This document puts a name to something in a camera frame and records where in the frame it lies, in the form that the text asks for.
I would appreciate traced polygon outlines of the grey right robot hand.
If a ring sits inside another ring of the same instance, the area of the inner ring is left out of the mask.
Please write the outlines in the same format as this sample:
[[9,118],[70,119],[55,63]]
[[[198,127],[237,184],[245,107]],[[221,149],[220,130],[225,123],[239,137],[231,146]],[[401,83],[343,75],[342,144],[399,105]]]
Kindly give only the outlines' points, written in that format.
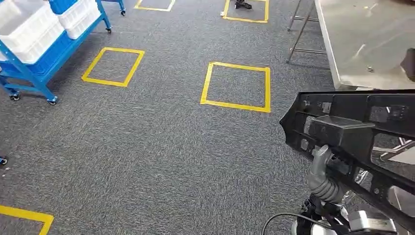
[[326,144],[312,151],[314,157],[309,175],[309,183],[321,184],[328,179],[326,175],[327,162],[332,156],[330,147]]

